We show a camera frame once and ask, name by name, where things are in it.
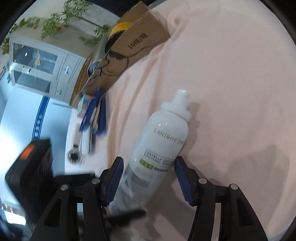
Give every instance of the cabinet handle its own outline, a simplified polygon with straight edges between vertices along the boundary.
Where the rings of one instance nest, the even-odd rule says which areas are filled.
[[[70,71],[71,71],[71,67],[70,66],[67,66],[67,68],[64,69],[64,70],[65,70],[65,74],[69,74]]]
[[[29,74],[31,69],[29,67],[26,68],[25,66],[23,66],[22,67],[22,72],[24,73],[25,71],[27,71],[27,74]]]

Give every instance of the orange flower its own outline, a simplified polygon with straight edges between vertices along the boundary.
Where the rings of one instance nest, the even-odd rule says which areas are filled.
[[[57,33],[59,33],[64,27],[61,25],[61,26],[58,26],[57,27]]]

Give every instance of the blue strip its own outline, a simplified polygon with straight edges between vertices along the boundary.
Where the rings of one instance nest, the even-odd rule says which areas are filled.
[[[44,114],[45,114],[48,102],[49,102],[49,98],[43,96],[37,112],[36,120],[35,120],[35,125],[33,129],[33,134],[32,134],[32,141],[39,140],[40,138],[41,127],[42,127]]]

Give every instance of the bottle cap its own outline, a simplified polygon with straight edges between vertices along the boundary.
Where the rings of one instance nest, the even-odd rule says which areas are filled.
[[[189,105],[190,94],[186,90],[178,90],[171,102],[163,102],[161,109],[168,110],[176,115],[190,121],[191,114],[187,111]]]

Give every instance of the green label rectangle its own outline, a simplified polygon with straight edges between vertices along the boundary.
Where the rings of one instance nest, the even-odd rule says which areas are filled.
[[[140,164],[142,164],[144,167],[147,167],[150,170],[152,170],[154,168],[154,166],[152,166],[151,164],[149,164],[148,162],[146,162],[143,159],[140,160]]]

